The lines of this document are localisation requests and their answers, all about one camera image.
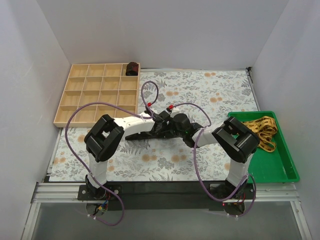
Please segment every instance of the yellow strap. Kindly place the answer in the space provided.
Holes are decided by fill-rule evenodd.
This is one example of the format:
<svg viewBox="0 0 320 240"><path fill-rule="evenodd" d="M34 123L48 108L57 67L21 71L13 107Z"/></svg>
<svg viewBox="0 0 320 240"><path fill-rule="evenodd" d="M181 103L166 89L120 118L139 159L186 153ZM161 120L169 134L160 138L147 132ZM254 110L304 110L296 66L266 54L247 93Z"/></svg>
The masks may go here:
<svg viewBox="0 0 320 240"><path fill-rule="evenodd" d="M278 132L274 118L263 116L254 121L245 121L243 124L258 135L260 139L258 147L269 153L276 150L276 143L272 141L273 135Z"/></svg>

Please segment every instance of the wooden tray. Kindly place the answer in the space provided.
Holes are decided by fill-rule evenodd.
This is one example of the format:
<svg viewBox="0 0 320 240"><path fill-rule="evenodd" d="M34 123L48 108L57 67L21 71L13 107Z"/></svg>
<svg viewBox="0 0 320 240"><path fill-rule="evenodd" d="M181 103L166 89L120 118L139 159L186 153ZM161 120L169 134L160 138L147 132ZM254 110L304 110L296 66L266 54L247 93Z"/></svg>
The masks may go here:
<svg viewBox="0 0 320 240"><path fill-rule="evenodd" d="M63 128L72 113L92 102L106 102L137 113L140 64L138 76L126 76L128 63L74 64L66 81L54 125ZM76 114L70 127L92 127L104 114L113 118L129 116L106 105L87 106Z"/></svg>

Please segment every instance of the white wall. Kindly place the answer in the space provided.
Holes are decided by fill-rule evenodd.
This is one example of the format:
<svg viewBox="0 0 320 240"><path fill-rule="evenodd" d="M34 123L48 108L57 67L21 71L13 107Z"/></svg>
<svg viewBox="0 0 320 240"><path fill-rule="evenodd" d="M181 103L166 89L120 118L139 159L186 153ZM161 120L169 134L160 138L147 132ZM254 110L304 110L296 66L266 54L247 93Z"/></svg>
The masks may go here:
<svg viewBox="0 0 320 240"><path fill-rule="evenodd" d="M70 64L35 0L0 0L0 239L18 240Z"/></svg>
<svg viewBox="0 0 320 240"><path fill-rule="evenodd" d="M253 66L262 110L276 113L300 175L314 239L320 235L320 2L290 0Z"/></svg>
<svg viewBox="0 0 320 240"><path fill-rule="evenodd" d="M69 62L252 66L288 0L37 0Z"/></svg>

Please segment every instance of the green tray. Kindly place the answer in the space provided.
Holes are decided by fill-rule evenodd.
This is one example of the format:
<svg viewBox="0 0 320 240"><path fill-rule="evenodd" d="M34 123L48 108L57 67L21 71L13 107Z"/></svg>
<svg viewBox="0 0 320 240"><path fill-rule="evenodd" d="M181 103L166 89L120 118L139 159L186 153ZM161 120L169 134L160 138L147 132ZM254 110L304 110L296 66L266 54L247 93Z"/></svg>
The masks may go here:
<svg viewBox="0 0 320 240"><path fill-rule="evenodd" d="M278 127L278 132L272 139L276 143L275 151L266 152L258 147L248 169L257 183L288 183L300 180L276 114L273 111L229 112L228 116L235 117L240 122L252 121L264 116L275 119Z"/></svg>

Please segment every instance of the floral patterned mat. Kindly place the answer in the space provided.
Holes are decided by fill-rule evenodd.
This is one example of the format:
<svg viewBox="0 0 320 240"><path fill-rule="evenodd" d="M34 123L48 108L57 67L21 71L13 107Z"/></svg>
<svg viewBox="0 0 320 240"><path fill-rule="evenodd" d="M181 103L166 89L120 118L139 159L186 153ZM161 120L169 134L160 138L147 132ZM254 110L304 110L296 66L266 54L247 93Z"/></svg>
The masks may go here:
<svg viewBox="0 0 320 240"><path fill-rule="evenodd" d="M142 72L140 86L154 81L159 87L159 97L152 106L159 113L171 104L190 102L201 106L219 126L229 112L257 111L257 105L244 70L240 71L177 71ZM145 98L152 102L156 95L153 85L148 85ZM192 122L205 126L208 120L193 106L180 106L180 112ZM142 100L139 113L145 110ZM69 141L79 156L89 164L84 138L89 128L71 128ZM87 171L69 150L64 132L58 143L51 182L83 182ZM230 158L218 144L197 150L199 172L203 180L224 180L230 167ZM108 161L108 181L194 181L193 150L182 139L123 140Z"/></svg>

